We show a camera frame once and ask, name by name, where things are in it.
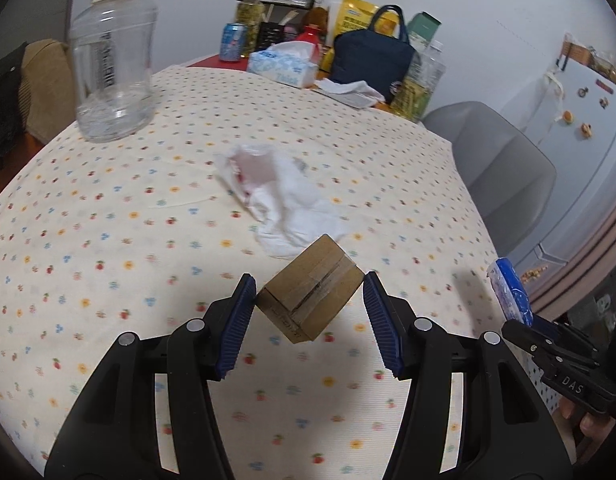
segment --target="tissue box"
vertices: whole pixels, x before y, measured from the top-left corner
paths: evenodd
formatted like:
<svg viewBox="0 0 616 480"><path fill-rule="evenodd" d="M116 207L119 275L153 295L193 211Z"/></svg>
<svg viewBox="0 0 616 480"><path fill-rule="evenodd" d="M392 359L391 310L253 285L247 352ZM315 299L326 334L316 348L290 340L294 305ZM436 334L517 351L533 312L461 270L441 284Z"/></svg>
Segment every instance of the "tissue box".
<svg viewBox="0 0 616 480"><path fill-rule="evenodd" d="M262 75L278 83L296 88L307 88L314 83L317 65L291 54L261 50L250 54L246 71Z"/></svg>
<svg viewBox="0 0 616 480"><path fill-rule="evenodd" d="M314 341L364 281L364 273L328 235L270 280L255 299L292 342Z"/></svg>

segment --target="refrigerator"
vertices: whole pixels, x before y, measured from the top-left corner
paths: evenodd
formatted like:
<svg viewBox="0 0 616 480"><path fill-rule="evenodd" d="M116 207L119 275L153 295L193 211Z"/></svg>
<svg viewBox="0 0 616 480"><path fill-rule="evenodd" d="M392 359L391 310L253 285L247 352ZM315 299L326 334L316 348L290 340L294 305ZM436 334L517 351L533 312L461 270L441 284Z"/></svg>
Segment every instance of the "refrigerator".
<svg viewBox="0 0 616 480"><path fill-rule="evenodd" d="M554 79L524 134L557 178L539 222L508 255L529 294L568 264L616 206L616 85L563 57Z"/></svg>

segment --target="white wall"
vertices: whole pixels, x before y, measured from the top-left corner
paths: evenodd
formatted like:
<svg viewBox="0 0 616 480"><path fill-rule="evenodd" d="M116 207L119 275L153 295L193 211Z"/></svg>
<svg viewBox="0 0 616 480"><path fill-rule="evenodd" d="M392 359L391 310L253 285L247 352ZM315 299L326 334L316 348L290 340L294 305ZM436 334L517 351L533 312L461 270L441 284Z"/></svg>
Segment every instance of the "white wall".
<svg viewBox="0 0 616 480"><path fill-rule="evenodd" d="M155 70L217 53L234 0L154 1L160 8ZM605 0L369 1L399 4L406 19L425 10L441 20L436 39L444 43L448 71L431 107L478 100L501 110L520 92L518 107L529 106L524 89L552 65L566 31L598 50L616 51L616 17ZM73 15L87 4L74 0Z"/></svg>

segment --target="bag handle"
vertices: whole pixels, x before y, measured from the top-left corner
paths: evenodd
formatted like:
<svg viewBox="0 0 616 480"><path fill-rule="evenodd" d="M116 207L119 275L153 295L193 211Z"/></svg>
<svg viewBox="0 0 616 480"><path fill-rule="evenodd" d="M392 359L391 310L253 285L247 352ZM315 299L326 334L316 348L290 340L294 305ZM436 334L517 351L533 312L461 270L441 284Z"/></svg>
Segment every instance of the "bag handle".
<svg viewBox="0 0 616 480"><path fill-rule="evenodd" d="M403 41L403 43L410 44L410 40L408 39L408 30L406 29L406 21L403 19L402 8L399 5L384 5L374 14L373 19L370 20L370 24L368 25L368 30L374 30L374 26L379 20L379 18L389 10L394 10L399 17L399 41Z"/></svg>

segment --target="metal screw head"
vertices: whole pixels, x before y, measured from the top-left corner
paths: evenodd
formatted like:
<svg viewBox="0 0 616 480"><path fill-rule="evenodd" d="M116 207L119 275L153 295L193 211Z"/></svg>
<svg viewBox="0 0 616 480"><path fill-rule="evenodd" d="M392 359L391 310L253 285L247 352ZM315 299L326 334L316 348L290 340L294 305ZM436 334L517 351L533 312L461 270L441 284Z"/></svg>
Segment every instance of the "metal screw head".
<svg viewBox="0 0 616 480"><path fill-rule="evenodd" d="M134 334L131 332L124 332L122 335L119 336L119 339L117 339L117 341L121 346L128 346L134 342Z"/></svg>
<svg viewBox="0 0 616 480"><path fill-rule="evenodd" d="M501 337L499 337L499 334L497 334L496 332L486 332L483 335L483 338L486 343L489 343L491 345L498 345L501 341Z"/></svg>
<svg viewBox="0 0 616 480"><path fill-rule="evenodd" d="M427 332L432 328L432 322L425 317L420 317L419 319L415 320L415 328L417 330L421 330L422 332Z"/></svg>
<svg viewBox="0 0 616 480"><path fill-rule="evenodd" d="M191 319L189 322L186 323L186 329L189 332L199 332L205 326L206 324L204 323L203 319Z"/></svg>

